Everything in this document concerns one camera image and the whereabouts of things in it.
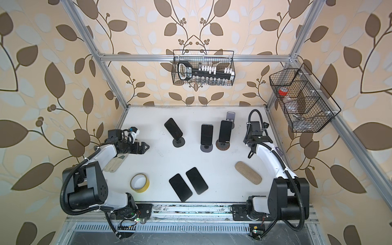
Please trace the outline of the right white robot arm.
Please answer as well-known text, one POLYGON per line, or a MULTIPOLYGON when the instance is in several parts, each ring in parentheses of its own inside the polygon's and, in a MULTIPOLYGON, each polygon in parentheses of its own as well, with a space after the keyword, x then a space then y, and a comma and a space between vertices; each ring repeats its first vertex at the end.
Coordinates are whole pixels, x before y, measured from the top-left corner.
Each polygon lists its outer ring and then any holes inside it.
POLYGON ((252 220, 260 219, 263 214, 271 217, 274 221, 267 231, 280 220, 292 230, 301 231, 309 217, 309 183, 288 168, 277 153, 272 139, 263 133, 260 122, 247 122, 244 143, 250 148, 248 158, 256 155, 266 160, 268 173, 273 177, 267 197, 248 198, 247 217, 252 220))

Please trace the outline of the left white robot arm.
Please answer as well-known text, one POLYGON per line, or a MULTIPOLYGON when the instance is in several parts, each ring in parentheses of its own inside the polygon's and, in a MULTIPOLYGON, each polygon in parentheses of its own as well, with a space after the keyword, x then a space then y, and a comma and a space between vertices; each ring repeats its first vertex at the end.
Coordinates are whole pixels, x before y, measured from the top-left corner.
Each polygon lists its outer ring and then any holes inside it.
POLYGON ((68 215, 82 215, 100 210, 113 213, 117 219, 148 219, 151 204, 136 204, 130 193, 110 190, 103 168, 120 153, 144 154, 150 148, 144 142, 105 144, 74 167, 63 171, 60 206, 68 215))

